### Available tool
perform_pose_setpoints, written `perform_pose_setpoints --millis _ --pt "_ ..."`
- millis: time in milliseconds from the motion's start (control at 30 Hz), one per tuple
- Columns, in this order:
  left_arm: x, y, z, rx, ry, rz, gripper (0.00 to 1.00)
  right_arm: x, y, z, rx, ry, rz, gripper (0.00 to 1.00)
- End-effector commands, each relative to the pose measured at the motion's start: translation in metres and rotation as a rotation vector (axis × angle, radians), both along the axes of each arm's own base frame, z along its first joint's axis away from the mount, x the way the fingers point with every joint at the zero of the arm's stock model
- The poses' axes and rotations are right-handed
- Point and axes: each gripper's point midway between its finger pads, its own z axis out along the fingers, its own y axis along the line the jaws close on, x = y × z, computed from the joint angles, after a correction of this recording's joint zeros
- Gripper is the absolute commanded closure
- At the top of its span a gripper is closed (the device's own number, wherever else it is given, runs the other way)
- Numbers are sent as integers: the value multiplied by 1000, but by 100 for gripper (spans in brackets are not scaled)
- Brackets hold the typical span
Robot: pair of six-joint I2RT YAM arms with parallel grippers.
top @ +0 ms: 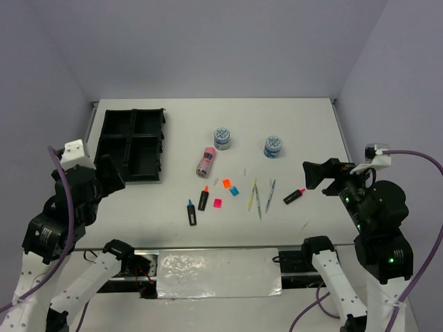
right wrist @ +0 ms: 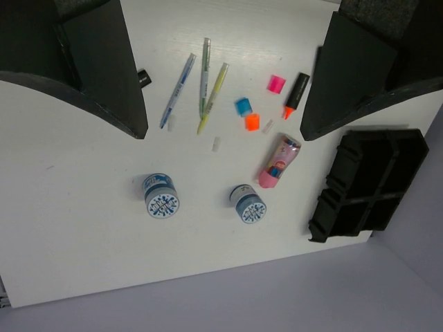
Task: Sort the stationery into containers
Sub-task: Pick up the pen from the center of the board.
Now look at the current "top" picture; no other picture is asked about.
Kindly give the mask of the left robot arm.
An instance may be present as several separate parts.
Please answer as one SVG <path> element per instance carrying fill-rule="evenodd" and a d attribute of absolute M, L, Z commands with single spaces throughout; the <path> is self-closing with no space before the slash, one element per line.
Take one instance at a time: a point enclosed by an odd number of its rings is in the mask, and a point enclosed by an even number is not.
<path fill-rule="evenodd" d="M 1 307 L 6 314 L 2 331 L 68 331 L 102 286 L 117 274 L 131 274 L 136 266 L 134 248 L 114 239 L 70 286 L 55 292 L 76 242 L 96 220 L 99 203 L 125 183 L 110 155 L 96 163 L 81 155 L 72 166 L 63 166 L 65 154 L 50 154 L 56 166 L 55 194 L 28 224 L 14 297 Z"/>

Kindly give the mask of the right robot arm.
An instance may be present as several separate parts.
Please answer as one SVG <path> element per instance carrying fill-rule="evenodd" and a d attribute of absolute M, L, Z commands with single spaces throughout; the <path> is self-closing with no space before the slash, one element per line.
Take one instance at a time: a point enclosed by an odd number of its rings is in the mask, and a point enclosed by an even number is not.
<path fill-rule="evenodd" d="M 332 242 L 326 236 L 306 238 L 301 263 L 320 273 L 338 309 L 341 331 L 384 331 L 390 314 L 399 309 L 392 331 L 404 331 L 401 292 L 413 276 L 413 250 L 399 229 L 409 215 L 406 195 L 391 181 L 366 181 L 391 165 L 390 157 L 375 156 L 364 164 L 330 158 L 324 163 L 305 161 L 305 187 L 314 190 L 325 179 L 332 183 L 322 193 L 340 198 L 358 232 L 356 258 L 366 275 L 367 302 L 363 303 L 345 276 Z"/>

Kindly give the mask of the blue highlighter cap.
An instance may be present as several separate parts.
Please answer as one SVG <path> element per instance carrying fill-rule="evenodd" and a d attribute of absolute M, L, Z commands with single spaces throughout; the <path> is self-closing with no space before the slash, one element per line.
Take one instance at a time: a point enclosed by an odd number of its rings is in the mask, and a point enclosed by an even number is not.
<path fill-rule="evenodd" d="M 239 194 L 239 190 L 238 190 L 235 186 L 232 186 L 232 187 L 229 189 L 229 191 L 230 191 L 230 193 L 231 193 L 233 196 L 237 196 L 237 195 Z"/>

